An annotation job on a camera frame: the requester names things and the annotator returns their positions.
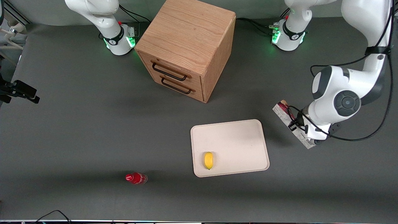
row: yellow lemon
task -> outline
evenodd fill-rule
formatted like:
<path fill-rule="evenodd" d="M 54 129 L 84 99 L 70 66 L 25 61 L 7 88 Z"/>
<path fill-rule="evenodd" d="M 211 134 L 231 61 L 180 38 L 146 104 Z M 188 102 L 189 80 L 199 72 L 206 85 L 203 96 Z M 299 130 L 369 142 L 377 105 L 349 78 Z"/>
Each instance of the yellow lemon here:
<path fill-rule="evenodd" d="M 213 167 L 213 153 L 206 152 L 205 154 L 205 167 L 211 169 Z"/>

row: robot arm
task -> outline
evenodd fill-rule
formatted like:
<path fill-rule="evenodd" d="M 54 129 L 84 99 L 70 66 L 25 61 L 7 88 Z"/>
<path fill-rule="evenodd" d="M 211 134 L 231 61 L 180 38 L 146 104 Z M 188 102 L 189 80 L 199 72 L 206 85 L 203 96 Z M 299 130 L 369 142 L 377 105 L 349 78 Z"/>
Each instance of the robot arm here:
<path fill-rule="evenodd" d="M 134 28 L 119 25 L 113 16 L 119 8 L 118 0 L 65 0 L 65 3 L 98 28 L 113 54 L 127 54 L 135 46 Z"/>
<path fill-rule="evenodd" d="M 290 8 L 289 19 L 281 19 L 274 23 L 278 28 L 272 43 L 284 51 L 295 50 L 305 35 L 304 30 L 312 19 L 310 7 L 325 5 L 336 0 L 285 0 L 285 4 Z"/>
<path fill-rule="evenodd" d="M 385 47 L 389 45 L 392 25 L 392 4 L 391 0 L 343 0 L 344 19 L 366 37 L 368 57 L 362 71 L 328 66 L 315 76 L 312 83 L 314 101 L 303 109 L 303 113 L 324 132 L 328 133 L 331 124 L 354 116 L 361 105 L 373 102 L 381 95 L 384 82 L 382 68 L 388 50 Z M 327 138 L 306 118 L 299 120 L 307 127 L 309 139 Z"/>

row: box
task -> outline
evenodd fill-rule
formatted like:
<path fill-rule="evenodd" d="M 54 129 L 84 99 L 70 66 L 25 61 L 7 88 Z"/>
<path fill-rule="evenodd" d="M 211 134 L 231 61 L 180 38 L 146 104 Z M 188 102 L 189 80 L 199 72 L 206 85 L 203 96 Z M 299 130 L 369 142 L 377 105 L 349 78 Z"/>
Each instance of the box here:
<path fill-rule="evenodd" d="M 198 0 L 167 0 L 135 50 L 155 82 L 206 103 L 231 55 L 235 19 Z"/>

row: green led light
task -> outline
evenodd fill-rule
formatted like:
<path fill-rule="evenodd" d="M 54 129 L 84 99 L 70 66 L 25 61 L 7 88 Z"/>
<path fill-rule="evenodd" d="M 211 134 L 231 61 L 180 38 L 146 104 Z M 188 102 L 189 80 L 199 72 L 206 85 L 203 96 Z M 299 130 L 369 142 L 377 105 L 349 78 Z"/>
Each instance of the green led light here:
<path fill-rule="evenodd" d="M 130 47 L 135 46 L 135 38 L 134 37 L 126 37 L 127 42 L 129 43 Z"/>
<path fill-rule="evenodd" d="M 106 48 L 108 48 L 108 49 L 109 49 L 108 43 L 106 42 L 105 38 L 103 39 L 103 41 L 104 41 L 104 42 L 105 42 L 105 44 L 106 44 Z"/>
<path fill-rule="evenodd" d="M 281 32 L 278 31 L 274 34 L 274 37 L 272 38 L 273 43 L 278 43 L 279 37 L 281 36 Z"/>
<path fill-rule="evenodd" d="M 304 39 L 304 36 L 305 36 L 305 32 L 302 34 L 302 37 L 301 37 L 300 43 L 302 43 L 302 41 L 303 41 L 303 39 Z"/>

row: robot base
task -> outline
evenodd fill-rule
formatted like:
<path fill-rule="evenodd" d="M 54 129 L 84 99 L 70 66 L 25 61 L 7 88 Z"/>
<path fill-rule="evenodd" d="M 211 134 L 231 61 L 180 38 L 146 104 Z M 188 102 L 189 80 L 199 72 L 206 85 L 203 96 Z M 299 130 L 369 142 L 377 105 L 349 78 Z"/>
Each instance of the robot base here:
<path fill-rule="evenodd" d="M 125 24 L 122 24 L 121 27 L 124 29 L 124 35 L 117 45 L 110 45 L 104 40 L 106 47 L 114 55 L 125 55 L 130 52 L 136 44 L 134 28 Z"/>
<path fill-rule="evenodd" d="M 282 19 L 274 23 L 274 26 L 279 26 L 279 30 L 274 34 L 271 43 L 283 51 L 293 51 L 302 43 L 305 33 L 297 40 L 290 40 L 289 36 L 282 29 L 285 21 L 286 19 Z"/>

